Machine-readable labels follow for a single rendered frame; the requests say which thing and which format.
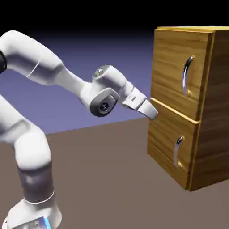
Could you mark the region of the light wood cabinet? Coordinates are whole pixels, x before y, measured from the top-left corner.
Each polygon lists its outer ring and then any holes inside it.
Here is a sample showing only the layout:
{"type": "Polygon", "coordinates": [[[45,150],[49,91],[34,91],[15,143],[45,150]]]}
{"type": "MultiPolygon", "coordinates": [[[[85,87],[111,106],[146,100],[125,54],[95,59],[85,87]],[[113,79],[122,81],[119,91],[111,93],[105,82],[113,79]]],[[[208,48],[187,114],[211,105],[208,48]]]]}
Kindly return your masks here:
{"type": "Polygon", "coordinates": [[[188,191],[229,180],[229,26],[156,29],[213,32],[188,191]]]}

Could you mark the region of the short wood cabinet door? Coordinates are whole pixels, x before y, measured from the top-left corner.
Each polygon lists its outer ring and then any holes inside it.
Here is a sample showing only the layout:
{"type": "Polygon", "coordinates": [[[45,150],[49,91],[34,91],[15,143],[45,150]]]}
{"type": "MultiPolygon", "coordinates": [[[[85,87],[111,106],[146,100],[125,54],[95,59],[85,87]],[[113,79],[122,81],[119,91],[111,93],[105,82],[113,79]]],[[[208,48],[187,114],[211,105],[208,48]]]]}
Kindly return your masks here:
{"type": "Polygon", "coordinates": [[[158,110],[158,115],[149,121],[148,154],[187,190],[200,121],[183,115],[155,98],[151,98],[150,102],[158,110]],[[179,136],[184,136],[185,139],[178,150],[178,167],[176,167],[173,164],[173,153],[179,136]]]}

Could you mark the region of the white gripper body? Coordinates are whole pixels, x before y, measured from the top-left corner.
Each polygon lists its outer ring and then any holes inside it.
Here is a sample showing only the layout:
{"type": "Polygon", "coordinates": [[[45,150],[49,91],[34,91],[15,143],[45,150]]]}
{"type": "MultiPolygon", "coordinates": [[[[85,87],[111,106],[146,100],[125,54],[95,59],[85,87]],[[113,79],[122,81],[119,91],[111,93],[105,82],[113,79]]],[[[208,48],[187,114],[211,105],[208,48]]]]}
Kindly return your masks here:
{"type": "Polygon", "coordinates": [[[156,108],[147,99],[142,103],[137,111],[151,120],[155,119],[158,115],[156,108]]]}

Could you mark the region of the tall wood cabinet door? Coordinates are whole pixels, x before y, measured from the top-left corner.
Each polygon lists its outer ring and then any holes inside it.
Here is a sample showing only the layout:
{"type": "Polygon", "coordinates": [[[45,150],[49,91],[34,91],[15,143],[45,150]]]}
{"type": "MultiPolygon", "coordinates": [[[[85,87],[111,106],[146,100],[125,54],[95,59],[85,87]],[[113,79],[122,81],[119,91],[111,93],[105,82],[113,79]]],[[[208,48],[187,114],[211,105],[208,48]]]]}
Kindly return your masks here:
{"type": "Polygon", "coordinates": [[[153,47],[151,96],[187,117],[200,121],[203,95],[211,57],[213,32],[156,29],[153,47]],[[186,60],[188,95],[182,91],[186,60]]]}

